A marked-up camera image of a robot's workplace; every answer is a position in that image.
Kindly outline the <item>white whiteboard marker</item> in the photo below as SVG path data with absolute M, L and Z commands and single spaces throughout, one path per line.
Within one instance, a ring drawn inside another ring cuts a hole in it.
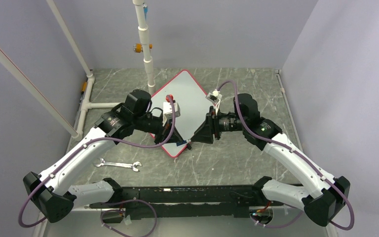
M 184 144 L 188 144 L 188 143 L 190 143 L 190 142 L 191 142 L 190 139 L 188 139 L 188 140 L 183 140 L 183 141 L 177 142 L 177 143 L 176 143 L 176 146 L 181 146 L 181 145 L 184 145 Z

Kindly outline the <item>pink-framed whiteboard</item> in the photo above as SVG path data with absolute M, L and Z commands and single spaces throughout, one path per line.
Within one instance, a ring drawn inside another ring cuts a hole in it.
M 163 108 L 167 95 L 173 95 L 180 106 L 180 116 L 176 120 L 176 130 L 183 139 L 190 139 L 205 121 L 205 116 L 213 104 L 206 99 L 198 81 L 188 70 L 182 70 L 152 95 L 152 106 Z

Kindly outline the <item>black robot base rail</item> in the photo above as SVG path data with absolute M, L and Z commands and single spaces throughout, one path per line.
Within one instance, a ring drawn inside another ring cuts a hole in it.
M 132 220 L 154 216 L 248 218 L 275 206 L 281 203 L 267 200 L 252 185 L 124 187 L 111 200 L 89 205 L 90 209 L 119 209 Z

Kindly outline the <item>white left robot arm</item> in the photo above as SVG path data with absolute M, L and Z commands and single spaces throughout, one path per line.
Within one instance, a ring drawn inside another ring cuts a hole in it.
M 122 201 L 122 189 L 111 178 L 84 186 L 75 186 L 78 176 L 100 155 L 119 143 L 134 131 L 154 135 L 154 147 L 167 143 L 181 143 L 182 137 L 175 131 L 180 115 L 179 105 L 172 95 L 167 95 L 160 116 L 150 109 L 151 95 L 140 89 L 130 92 L 126 100 L 101 115 L 88 134 L 51 167 L 41 173 L 29 172 L 23 183 L 28 201 L 51 223 L 66 217 L 75 207 L 104 202 L 116 207 Z

